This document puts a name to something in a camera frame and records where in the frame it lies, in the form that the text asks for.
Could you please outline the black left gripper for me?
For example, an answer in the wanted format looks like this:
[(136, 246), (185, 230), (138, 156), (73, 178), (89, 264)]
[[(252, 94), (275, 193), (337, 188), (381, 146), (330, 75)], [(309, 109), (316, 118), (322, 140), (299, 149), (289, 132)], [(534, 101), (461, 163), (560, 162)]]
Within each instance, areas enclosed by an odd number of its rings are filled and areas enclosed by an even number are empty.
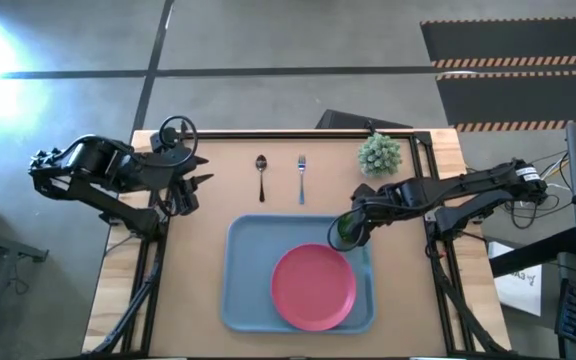
[[(191, 149), (189, 148), (174, 148), (168, 149), (162, 152), (165, 163), (177, 163), (185, 159), (191, 154)], [(162, 183), (162, 189), (167, 188), (171, 182), (175, 182), (181, 179), (185, 174), (190, 173), (196, 169), (197, 165), (204, 165), (209, 162), (208, 159), (200, 156), (191, 156), (184, 164), (175, 166), (168, 170), (168, 177)], [(190, 182), (194, 185), (199, 185), (204, 181), (212, 178), (213, 174), (205, 174), (200, 176), (193, 176)]]

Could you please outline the blue-grey plastic tray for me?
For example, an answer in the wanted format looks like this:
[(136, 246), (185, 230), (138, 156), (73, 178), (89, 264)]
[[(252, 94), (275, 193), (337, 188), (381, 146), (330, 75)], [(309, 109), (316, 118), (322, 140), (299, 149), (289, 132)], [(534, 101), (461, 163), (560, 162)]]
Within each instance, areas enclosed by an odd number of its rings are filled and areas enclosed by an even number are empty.
[[(249, 214), (237, 218), (228, 230), (221, 318), (234, 331), (298, 333), (273, 304), (271, 277), (280, 258), (293, 248), (314, 243), (328, 250), (330, 215)], [(352, 267), (357, 297), (349, 314), (328, 332), (360, 334), (371, 327), (376, 313), (371, 248), (366, 245), (344, 254)]]

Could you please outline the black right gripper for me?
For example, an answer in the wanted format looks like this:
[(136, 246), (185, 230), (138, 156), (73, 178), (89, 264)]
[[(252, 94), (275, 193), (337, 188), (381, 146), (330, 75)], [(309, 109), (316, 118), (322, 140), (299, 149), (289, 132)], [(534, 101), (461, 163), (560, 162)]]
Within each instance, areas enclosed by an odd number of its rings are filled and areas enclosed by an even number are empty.
[(339, 215), (339, 220), (352, 217), (358, 208), (364, 215), (357, 217), (356, 235), (366, 234), (366, 217), (369, 220), (394, 220), (398, 215), (398, 194), (391, 190), (374, 190), (362, 183), (351, 195), (351, 210)]

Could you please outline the black hazard-striped floor mat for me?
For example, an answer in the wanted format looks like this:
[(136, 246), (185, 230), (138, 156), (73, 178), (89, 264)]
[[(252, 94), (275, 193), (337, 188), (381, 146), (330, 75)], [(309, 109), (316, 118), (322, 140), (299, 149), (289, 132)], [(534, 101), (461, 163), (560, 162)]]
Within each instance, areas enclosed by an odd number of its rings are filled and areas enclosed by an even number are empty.
[(420, 23), (436, 68), (576, 65), (576, 17)]
[(436, 78), (457, 131), (558, 130), (576, 123), (576, 70), (447, 74)]

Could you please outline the pink round plate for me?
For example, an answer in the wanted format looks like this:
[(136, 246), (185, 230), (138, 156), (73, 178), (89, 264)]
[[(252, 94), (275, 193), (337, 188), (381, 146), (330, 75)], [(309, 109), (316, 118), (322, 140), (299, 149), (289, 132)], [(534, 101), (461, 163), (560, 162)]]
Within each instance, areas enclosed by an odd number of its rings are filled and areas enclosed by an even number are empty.
[(295, 328), (322, 332), (341, 324), (357, 297), (356, 278), (340, 253), (321, 244), (285, 253), (271, 276), (271, 298), (281, 318)]

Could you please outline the small green potted plant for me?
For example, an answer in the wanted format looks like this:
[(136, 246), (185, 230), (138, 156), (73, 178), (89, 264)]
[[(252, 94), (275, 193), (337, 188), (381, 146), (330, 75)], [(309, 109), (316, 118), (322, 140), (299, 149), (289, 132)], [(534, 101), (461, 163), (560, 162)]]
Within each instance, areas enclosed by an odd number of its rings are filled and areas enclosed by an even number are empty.
[(361, 172), (372, 178), (394, 175), (402, 163), (400, 145), (392, 138), (375, 132), (358, 150)]

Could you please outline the black flat panel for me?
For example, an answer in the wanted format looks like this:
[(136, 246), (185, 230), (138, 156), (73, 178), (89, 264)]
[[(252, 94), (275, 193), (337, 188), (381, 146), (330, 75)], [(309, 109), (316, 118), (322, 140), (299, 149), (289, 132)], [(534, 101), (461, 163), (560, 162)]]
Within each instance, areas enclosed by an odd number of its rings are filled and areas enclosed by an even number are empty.
[(316, 129), (411, 129), (411, 126), (376, 118), (327, 109)]

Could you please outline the black beam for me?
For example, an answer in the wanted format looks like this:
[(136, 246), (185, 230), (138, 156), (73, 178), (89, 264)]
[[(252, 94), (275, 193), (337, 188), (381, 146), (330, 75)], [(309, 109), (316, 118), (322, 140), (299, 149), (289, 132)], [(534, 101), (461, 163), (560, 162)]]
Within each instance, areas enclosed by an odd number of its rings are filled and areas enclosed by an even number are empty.
[(576, 228), (561, 231), (490, 260), (494, 278), (554, 261), (559, 253), (576, 254)]

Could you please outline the blue-handled metal fork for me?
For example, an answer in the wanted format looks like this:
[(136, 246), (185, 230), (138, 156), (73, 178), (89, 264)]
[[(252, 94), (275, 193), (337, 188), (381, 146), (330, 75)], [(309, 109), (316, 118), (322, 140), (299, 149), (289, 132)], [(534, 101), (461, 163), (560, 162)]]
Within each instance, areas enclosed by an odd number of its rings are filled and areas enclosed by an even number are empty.
[(299, 155), (297, 166), (300, 176), (299, 204), (304, 205), (305, 204), (304, 173), (306, 169), (306, 156), (304, 154)]

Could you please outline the dark metal spoon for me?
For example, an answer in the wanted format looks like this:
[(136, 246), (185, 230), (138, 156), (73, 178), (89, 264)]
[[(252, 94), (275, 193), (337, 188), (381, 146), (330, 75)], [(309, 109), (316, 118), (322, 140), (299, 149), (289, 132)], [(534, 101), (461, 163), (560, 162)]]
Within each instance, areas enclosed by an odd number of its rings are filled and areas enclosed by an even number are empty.
[(255, 166), (260, 175), (259, 201), (264, 202), (265, 192), (264, 192), (263, 174), (265, 169), (267, 168), (267, 159), (263, 154), (257, 156)]

